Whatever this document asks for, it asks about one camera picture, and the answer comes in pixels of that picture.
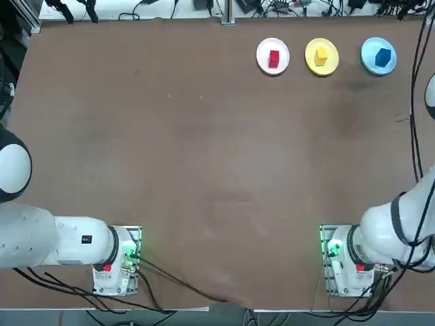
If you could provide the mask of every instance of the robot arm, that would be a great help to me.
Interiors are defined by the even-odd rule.
[[[92,217],[53,216],[11,200],[27,188],[32,159],[24,143],[0,125],[0,268],[93,265],[94,291],[137,291],[140,228],[107,226]]]
[[[435,167],[407,193],[369,208],[360,225],[340,225],[328,243],[328,257],[340,296],[360,296],[373,283],[375,264],[405,264],[417,233]],[[431,201],[411,262],[435,266],[435,204]]]

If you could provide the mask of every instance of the table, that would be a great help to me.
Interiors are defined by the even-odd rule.
[[[10,130],[33,156],[19,199],[55,215],[141,224],[143,254],[203,291],[242,306],[309,310],[321,272],[319,225],[358,223],[364,211],[413,186],[411,66],[419,20],[313,18],[53,23],[31,39]],[[264,76],[255,50],[287,43],[280,77]],[[398,64],[374,77],[359,51],[388,39]],[[318,78],[306,44],[327,37],[341,59]],[[435,70],[430,43],[416,90],[427,170],[435,123],[423,108]],[[90,268],[51,267],[90,287]],[[152,273],[167,308],[207,300]],[[435,311],[433,275],[407,274],[384,310]],[[74,308],[85,302],[1,271],[0,306]],[[142,289],[132,298],[148,303]],[[348,305],[332,300],[333,309]],[[316,310],[328,309],[321,282]]]

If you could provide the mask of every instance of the blue block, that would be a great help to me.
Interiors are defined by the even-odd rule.
[[[376,54],[375,65],[385,67],[392,59],[392,51],[390,49],[381,48]]]

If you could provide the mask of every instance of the floor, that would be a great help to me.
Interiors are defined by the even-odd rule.
[[[178,312],[176,315],[161,323],[162,326],[241,326],[244,309],[229,304],[213,306],[210,312]],[[134,321],[140,326],[150,326],[163,318],[160,314],[148,311],[132,311],[122,315],[113,315],[104,312],[93,312],[95,317],[106,326],[114,326],[119,322]],[[260,314],[259,326],[269,326],[271,320],[276,316],[274,313],[263,312]],[[0,311],[0,326],[28,326],[38,320],[38,325],[44,326],[97,326],[84,311],[79,310],[44,310],[44,311]],[[281,324],[279,319],[274,325]],[[426,313],[391,313],[379,312],[373,319],[368,321],[367,326],[384,325],[433,325],[435,314]],[[293,313],[284,326],[290,325],[333,325],[332,319],[320,319],[307,316],[300,312]],[[347,326],[354,324],[346,321],[341,325]]]

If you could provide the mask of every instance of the red component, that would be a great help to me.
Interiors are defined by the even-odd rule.
[[[271,50],[269,52],[269,68],[278,68],[279,51]]]

